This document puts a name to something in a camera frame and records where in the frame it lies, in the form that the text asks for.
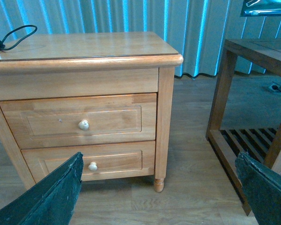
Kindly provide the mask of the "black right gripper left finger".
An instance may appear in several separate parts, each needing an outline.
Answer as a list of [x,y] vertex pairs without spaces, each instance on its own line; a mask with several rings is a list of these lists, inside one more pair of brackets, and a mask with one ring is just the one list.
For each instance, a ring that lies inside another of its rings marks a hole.
[[0,225],[67,225],[82,186],[77,152],[23,195],[0,210]]

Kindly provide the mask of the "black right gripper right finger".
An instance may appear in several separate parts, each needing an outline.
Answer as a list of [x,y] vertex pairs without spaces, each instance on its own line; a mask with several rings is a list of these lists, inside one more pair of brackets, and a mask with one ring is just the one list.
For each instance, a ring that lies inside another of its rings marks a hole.
[[281,176],[246,153],[235,165],[242,190],[260,225],[281,225]]

